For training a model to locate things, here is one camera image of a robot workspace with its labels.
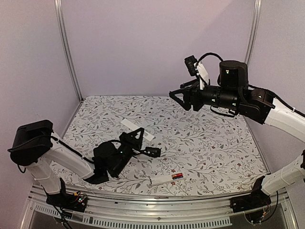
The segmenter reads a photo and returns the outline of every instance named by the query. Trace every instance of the vertical metal pole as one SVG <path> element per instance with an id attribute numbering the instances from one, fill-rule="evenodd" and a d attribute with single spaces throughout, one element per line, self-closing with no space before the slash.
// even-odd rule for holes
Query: vertical metal pole
<path id="1" fill-rule="evenodd" d="M 64 53 L 66 56 L 66 61 L 67 61 L 68 69 L 70 72 L 70 77 L 71 77 L 71 80 L 73 83 L 73 87 L 74 87 L 76 96 L 77 96 L 78 100 L 81 102 L 83 100 L 83 96 L 81 94 L 80 85 L 79 85 L 77 77 L 76 77 L 76 73 L 75 73 L 75 69 L 74 69 L 74 65 L 73 65 L 73 61 L 72 61 L 72 56 L 71 56 L 71 52 L 70 52 L 70 48 L 69 48 L 69 43 L 68 43 L 65 23 L 64 23 L 64 19 L 63 19 L 63 13 L 62 13 L 61 0 L 54 0 L 54 2 L 55 2 L 55 10 L 56 10 L 56 15 L 57 15 L 58 27 L 59 27 L 59 31 L 61 34 L 62 46 L 63 46 L 63 50 L 64 50 Z"/>
<path id="2" fill-rule="evenodd" d="M 253 48 L 254 48 L 254 43 L 255 43 L 257 28 L 258 28 L 258 22 L 259 22 L 259 18 L 260 18 L 260 14 L 261 14 L 261 6 L 262 6 L 262 1 L 255 0 L 251 33 L 250 33 L 246 57 L 244 60 L 244 62 L 247 65 L 249 65 L 249 63 L 250 63 L 250 59 L 251 59 Z"/>

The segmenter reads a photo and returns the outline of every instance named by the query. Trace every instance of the floral pattern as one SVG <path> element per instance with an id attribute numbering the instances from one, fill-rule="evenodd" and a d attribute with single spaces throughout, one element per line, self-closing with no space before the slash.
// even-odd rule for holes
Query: floral pattern
<path id="1" fill-rule="evenodd" d="M 92 185 L 52 162 L 54 172 L 68 184 L 112 192 L 157 196 L 197 196 L 251 190 L 266 173 L 242 116 L 219 116 L 204 106 L 185 111 L 169 97 L 90 96 L 85 99 L 64 141 L 85 156 L 100 143 L 118 139 L 130 129 L 127 118 L 155 136 L 146 146 L 162 149 L 160 158 L 131 158 L 119 178 Z M 183 172 L 186 179 L 151 186 L 150 178 Z"/>

